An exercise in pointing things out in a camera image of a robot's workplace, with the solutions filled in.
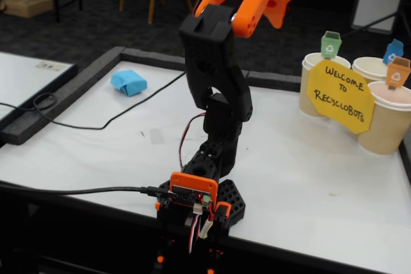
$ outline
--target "recycling symbol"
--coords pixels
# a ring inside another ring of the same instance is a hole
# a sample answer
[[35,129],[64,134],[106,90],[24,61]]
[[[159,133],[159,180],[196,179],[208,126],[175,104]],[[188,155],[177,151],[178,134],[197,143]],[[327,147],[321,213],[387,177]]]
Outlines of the recycling symbol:
[[396,58],[396,54],[391,54],[391,55],[388,57],[388,60],[390,60],[390,62],[393,62],[395,58]]
[[334,47],[332,45],[329,45],[329,46],[327,46],[326,51],[328,53],[332,53],[332,52],[334,52]]
[[395,81],[400,81],[401,80],[401,75],[397,72],[397,73],[395,73],[394,75],[391,76],[391,79],[395,80]]

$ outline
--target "cardboard box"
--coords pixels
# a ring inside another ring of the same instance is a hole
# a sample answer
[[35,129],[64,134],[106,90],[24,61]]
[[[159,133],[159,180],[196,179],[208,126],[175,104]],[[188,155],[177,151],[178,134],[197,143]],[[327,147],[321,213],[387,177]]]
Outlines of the cardboard box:
[[30,18],[53,9],[53,0],[1,0],[0,11]]

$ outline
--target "blue recycling flag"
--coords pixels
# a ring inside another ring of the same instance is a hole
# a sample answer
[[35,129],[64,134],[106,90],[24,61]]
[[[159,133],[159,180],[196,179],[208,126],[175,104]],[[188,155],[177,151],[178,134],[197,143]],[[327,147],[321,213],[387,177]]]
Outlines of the blue recycling flag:
[[404,43],[394,39],[391,44],[388,44],[387,52],[385,53],[383,62],[389,65],[396,57],[404,55]]

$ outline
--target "black robot arm segment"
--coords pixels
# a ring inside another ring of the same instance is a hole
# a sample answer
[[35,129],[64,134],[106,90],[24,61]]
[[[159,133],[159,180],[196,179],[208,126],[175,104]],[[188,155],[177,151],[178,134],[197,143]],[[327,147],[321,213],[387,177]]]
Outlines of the black robot arm segment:
[[250,89],[234,58],[234,9],[209,5],[200,17],[187,16],[180,27],[186,51],[189,89],[198,108],[207,110],[211,87],[227,100],[237,121],[252,115]]

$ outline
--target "robotic arm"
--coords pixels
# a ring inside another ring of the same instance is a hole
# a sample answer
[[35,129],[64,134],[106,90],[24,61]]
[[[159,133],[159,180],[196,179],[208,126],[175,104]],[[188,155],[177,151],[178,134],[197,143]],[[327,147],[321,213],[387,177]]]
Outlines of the robotic arm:
[[[242,125],[252,115],[250,89],[234,57],[234,36],[250,37],[262,15],[280,28],[290,0],[243,0],[237,12],[220,6],[224,1],[202,0],[180,27],[188,85],[196,106],[206,111],[208,139],[181,172],[161,185],[173,197],[159,198],[156,204],[157,217],[165,225],[191,226],[190,241],[197,225],[200,237],[207,237],[210,230],[215,244],[245,212],[235,184],[230,180],[220,183],[234,167]],[[220,93],[213,93],[212,88]],[[164,250],[171,243],[167,239]],[[161,260],[164,250],[159,252]],[[215,248],[212,260],[218,258]]]

